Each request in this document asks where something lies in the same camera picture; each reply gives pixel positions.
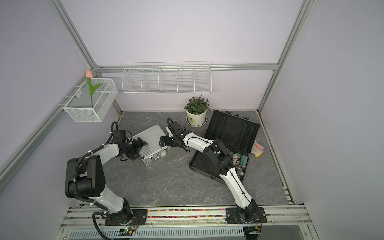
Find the silver aluminium poker case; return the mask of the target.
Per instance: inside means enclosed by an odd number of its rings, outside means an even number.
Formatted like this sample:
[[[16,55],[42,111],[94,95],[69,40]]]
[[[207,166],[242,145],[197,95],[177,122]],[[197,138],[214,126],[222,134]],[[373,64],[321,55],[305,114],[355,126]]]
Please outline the silver aluminium poker case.
[[[147,143],[147,145],[143,146],[139,152],[141,159],[146,165],[161,157],[165,157],[167,152],[171,149],[171,147],[161,147],[159,145],[161,136],[165,135],[166,134],[159,125],[154,125],[133,136],[134,140],[138,140],[138,138],[140,138]]]

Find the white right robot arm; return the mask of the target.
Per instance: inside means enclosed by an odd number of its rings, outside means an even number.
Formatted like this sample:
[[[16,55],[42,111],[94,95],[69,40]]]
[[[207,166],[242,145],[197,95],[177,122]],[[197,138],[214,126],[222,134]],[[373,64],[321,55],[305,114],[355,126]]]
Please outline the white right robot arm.
[[[232,223],[262,222],[258,205],[239,179],[233,164],[233,155],[222,140],[199,137],[171,118],[167,118],[167,132],[168,135],[162,136],[159,140],[161,147],[177,147],[186,152],[190,152],[191,149],[197,150],[206,156],[208,162],[213,165],[213,171],[224,180],[234,197],[239,214],[237,219],[228,216],[227,220]]]

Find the black poker set case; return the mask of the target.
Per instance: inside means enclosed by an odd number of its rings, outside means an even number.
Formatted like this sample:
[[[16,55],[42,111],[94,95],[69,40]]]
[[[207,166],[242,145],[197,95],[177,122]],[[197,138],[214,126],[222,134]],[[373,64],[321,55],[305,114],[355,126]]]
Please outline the black poker set case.
[[[249,157],[259,127],[259,123],[252,122],[247,117],[240,118],[239,115],[233,116],[230,112],[224,113],[215,110],[204,137],[211,140],[220,139],[232,154],[239,153]],[[189,162],[189,167],[195,172],[223,182],[216,172],[215,166],[208,160],[206,155],[199,151],[195,152],[192,160]],[[247,168],[245,172],[238,166],[235,169],[242,182]]]

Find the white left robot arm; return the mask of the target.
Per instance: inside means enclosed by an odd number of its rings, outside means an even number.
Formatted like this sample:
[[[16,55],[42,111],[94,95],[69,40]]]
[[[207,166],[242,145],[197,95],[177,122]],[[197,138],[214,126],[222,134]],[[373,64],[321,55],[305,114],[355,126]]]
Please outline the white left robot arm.
[[[130,131],[121,130],[117,122],[112,122],[106,143],[79,158],[68,160],[66,197],[96,205],[103,210],[101,215],[106,216],[111,224],[139,223],[139,220],[135,220],[128,201],[117,196],[106,186],[103,165],[113,158],[123,156],[134,161],[141,156],[140,150],[147,144],[141,138],[134,139]]]

